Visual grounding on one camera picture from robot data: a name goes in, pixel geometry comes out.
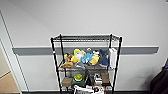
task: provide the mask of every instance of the stuffed toy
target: stuffed toy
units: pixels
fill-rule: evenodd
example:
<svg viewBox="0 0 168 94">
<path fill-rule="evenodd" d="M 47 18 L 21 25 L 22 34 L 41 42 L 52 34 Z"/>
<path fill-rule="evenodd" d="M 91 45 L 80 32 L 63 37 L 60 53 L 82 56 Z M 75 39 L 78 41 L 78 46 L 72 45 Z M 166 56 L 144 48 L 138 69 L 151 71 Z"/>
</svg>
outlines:
<svg viewBox="0 0 168 94">
<path fill-rule="evenodd" d="M 92 65 L 97 64 L 99 60 L 99 52 L 98 51 L 93 51 L 93 56 L 92 56 L 92 60 L 89 61 Z"/>
<path fill-rule="evenodd" d="M 71 58 L 72 58 L 71 54 L 67 53 L 64 55 L 64 57 L 66 57 L 66 59 L 65 59 L 66 62 L 71 62 Z"/>
<path fill-rule="evenodd" d="M 80 51 L 79 49 L 75 49 L 74 50 L 74 56 L 71 58 L 71 61 L 73 63 L 80 62 L 81 57 L 83 57 L 84 55 L 85 55 L 84 51 Z"/>
<path fill-rule="evenodd" d="M 60 68 L 71 68 L 73 66 L 72 62 L 65 62 Z"/>
<path fill-rule="evenodd" d="M 102 50 L 100 49 L 100 59 L 99 59 L 99 64 L 102 67 L 107 67 L 109 65 L 108 59 L 106 58 L 108 51 L 107 50 Z"/>
<path fill-rule="evenodd" d="M 91 61 L 92 60 L 92 55 L 93 55 L 93 53 L 85 54 L 84 57 L 81 57 L 81 61 L 83 63 L 87 63 L 88 61 Z"/>
</svg>

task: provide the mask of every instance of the metal shelf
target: metal shelf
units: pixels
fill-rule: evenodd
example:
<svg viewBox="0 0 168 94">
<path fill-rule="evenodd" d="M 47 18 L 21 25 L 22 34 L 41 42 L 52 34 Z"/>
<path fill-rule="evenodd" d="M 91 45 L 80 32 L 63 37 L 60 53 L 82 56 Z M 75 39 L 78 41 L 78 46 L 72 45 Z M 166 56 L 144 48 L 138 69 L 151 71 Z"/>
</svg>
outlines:
<svg viewBox="0 0 168 94">
<path fill-rule="evenodd" d="M 57 36 L 54 39 L 54 42 L 106 42 L 110 41 L 110 35 L 97 35 L 97 36 Z M 112 41 L 119 40 L 119 37 L 112 35 Z"/>
<path fill-rule="evenodd" d="M 65 72 L 64 68 L 59 68 L 58 70 L 60 72 Z M 100 70 L 107 70 L 107 68 L 101 67 L 99 64 L 86 66 L 85 69 L 76 67 L 76 66 L 72 66 L 71 68 L 66 68 L 66 72 L 85 71 L 85 70 L 100 71 Z"/>
</svg>

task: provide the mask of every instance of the white wall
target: white wall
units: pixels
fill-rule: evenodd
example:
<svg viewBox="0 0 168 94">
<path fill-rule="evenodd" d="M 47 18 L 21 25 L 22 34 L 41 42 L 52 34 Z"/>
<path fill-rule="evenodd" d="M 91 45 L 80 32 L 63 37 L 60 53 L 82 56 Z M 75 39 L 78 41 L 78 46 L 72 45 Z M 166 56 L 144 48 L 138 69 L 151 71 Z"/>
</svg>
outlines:
<svg viewBox="0 0 168 94">
<path fill-rule="evenodd" d="M 2 53 L 2 48 L 0 46 L 0 77 L 5 75 L 6 73 L 10 72 L 9 67 L 7 65 L 7 62 L 5 60 L 5 57 Z"/>
<path fill-rule="evenodd" d="M 0 9 L 14 47 L 50 47 L 60 33 L 113 33 L 124 38 L 122 46 L 159 46 L 157 54 L 121 56 L 116 90 L 148 90 L 168 56 L 165 0 L 1 0 Z M 58 90 L 52 56 L 19 61 L 30 90 Z"/>
</svg>

